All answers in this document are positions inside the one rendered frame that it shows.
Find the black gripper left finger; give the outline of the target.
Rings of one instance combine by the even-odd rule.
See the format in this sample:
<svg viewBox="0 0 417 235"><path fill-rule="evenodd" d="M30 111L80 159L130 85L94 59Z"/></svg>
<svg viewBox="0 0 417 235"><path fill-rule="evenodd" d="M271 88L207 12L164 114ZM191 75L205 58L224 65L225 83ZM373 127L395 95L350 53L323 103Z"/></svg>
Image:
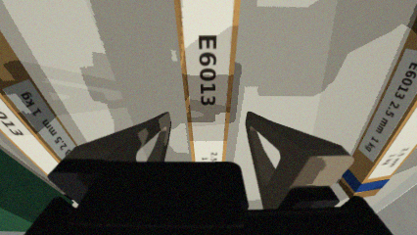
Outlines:
<svg viewBox="0 0 417 235"><path fill-rule="evenodd" d="M155 147L146 162L164 162L171 129L169 112L74 147L64 159L136 161L137 152L158 133Z"/></svg>

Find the dark green flat block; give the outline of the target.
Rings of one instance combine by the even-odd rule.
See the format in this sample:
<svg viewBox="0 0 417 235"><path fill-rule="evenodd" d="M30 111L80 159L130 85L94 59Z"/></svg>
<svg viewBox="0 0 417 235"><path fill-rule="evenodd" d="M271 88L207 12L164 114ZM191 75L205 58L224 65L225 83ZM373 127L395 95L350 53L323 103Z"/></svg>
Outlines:
<svg viewBox="0 0 417 235"><path fill-rule="evenodd" d="M0 149L0 231L26 232L57 197L74 203Z"/></svg>

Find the tan cardboard pack with blue bands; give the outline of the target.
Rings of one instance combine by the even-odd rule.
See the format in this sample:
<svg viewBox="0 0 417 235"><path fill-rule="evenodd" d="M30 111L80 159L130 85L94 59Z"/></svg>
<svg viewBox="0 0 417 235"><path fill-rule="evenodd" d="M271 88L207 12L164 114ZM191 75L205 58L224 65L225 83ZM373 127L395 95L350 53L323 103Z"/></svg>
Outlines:
<svg viewBox="0 0 417 235"><path fill-rule="evenodd" d="M77 146L1 31L0 132L46 175Z"/></svg>
<svg viewBox="0 0 417 235"><path fill-rule="evenodd" d="M225 162L241 0L174 0L192 162Z"/></svg>

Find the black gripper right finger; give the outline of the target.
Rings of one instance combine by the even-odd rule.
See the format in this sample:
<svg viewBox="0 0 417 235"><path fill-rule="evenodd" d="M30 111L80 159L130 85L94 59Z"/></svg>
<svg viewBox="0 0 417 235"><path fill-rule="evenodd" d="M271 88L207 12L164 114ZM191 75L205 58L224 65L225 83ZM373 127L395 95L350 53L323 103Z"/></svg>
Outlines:
<svg viewBox="0 0 417 235"><path fill-rule="evenodd" d="M247 112L245 125L264 210L278 209L292 189L331 187L354 162L342 145L255 113ZM275 172L257 133L280 153Z"/></svg>

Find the tan box with blue bands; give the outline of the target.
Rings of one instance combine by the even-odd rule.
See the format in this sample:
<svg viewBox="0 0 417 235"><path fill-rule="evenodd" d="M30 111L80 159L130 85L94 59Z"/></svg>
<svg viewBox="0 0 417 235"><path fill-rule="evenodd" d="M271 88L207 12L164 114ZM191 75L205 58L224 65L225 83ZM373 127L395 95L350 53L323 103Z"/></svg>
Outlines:
<svg viewBox="0 0 417 235"><path fill-rule="evenodd" d="M375 196L417 147L417 17L339 185Z"/></svg>

